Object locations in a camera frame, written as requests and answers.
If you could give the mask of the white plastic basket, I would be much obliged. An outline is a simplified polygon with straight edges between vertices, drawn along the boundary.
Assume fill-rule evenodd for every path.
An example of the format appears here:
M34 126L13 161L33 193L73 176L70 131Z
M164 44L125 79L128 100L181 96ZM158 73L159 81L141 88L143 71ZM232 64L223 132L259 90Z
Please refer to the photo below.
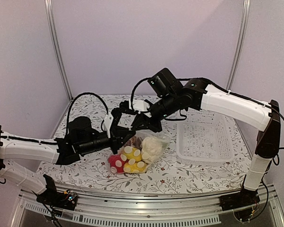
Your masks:
M227 118L223 115L193 116L177 123L176 154L181 163L221 166L235 155Z

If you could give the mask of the white cauliflower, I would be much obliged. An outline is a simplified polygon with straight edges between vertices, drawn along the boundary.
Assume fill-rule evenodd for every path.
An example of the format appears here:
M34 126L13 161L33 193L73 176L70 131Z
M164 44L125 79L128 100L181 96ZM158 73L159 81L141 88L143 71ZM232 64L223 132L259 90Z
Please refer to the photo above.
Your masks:
M156 137L146 137L142 141L141 156L145 163L156 162L162 154L162 143Z

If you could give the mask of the yellow corn cob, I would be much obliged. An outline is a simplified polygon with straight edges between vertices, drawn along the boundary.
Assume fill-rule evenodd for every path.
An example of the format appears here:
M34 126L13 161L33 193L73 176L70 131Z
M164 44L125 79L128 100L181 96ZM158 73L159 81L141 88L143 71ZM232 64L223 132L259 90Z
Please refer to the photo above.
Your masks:
M124 154L127 159L134 159L136 162L142 161L141 151L138 148L126 146L122 154Z

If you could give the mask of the purple grape bunch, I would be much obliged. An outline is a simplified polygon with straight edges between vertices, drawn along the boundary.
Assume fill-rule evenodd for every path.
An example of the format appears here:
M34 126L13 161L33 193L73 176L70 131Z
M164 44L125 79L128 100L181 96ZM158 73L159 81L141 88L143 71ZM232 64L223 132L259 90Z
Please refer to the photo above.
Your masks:
M142 147L142 138L138 136L131 137L124 146L130 146L140 149Z

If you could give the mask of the yellow lemon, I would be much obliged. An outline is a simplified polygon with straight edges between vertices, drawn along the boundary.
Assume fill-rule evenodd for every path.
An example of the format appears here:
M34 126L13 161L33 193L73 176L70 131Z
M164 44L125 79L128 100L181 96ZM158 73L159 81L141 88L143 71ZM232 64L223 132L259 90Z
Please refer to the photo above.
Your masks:
M123 166L123 170L125 173L144 173L146 171L146 163L143 161L135 162L134 164L125 163Z

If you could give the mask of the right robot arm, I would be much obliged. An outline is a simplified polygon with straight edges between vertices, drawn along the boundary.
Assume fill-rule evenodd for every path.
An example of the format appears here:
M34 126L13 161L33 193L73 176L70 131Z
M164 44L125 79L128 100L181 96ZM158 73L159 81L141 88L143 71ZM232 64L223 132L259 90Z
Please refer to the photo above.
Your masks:
M134 101L131 94L129 108L137 113L131 128L162 130L161 121L179 110L205 110L222 114L244 122L258 130L257 145L250 168L243 180L242 191L235 196L239 206L246 206L254 197L268 166L278 154L281 123L279 106L275 100L269 103L257 101L225 90L206 78L177 79L167 68L145 81L159 97L154 104Z

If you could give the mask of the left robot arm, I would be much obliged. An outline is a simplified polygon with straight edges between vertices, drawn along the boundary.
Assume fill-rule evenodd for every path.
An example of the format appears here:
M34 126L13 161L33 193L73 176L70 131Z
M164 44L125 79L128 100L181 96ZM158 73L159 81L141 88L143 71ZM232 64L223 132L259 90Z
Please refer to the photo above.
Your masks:
M57 192L54 180L39 176L13 159L45 161L66 166L80 161L86 154L110 148L116 153L135 132L119 126L122 113L118 108L104 118L104 131L92 128L91 120L80 116L67 124L64 138L40 140L22 138L3 132L0 125L0 177L21 185L42 197L50 204L57 205L61 195Z

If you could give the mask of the red bell pepper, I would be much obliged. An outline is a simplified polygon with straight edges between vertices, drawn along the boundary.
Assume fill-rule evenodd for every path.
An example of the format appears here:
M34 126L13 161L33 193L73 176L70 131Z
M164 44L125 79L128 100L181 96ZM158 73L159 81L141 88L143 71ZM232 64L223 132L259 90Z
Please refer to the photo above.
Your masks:
M108 163L113 174L122 174L124 172L125 161L121 159L121 155L111 155L108 158Z

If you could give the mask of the clear zip top bag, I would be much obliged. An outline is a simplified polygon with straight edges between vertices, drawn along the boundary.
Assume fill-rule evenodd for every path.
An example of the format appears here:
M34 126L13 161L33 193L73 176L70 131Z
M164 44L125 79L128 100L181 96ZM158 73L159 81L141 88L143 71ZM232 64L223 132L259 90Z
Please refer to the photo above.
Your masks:
M108 170L113 174L142 174L157 162L170 143L163 132L138 131L107 159Z

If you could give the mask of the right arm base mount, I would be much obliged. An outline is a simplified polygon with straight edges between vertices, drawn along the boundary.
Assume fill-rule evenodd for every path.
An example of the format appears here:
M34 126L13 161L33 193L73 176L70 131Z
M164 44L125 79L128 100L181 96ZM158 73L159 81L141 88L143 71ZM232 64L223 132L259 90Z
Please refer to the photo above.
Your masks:
M241 188L239 192L233 194L222 195L219 197L219 205L222 211L235 210L234 216L238 221L250 221L254 212L252 205L260 202L257 190L250 191Z

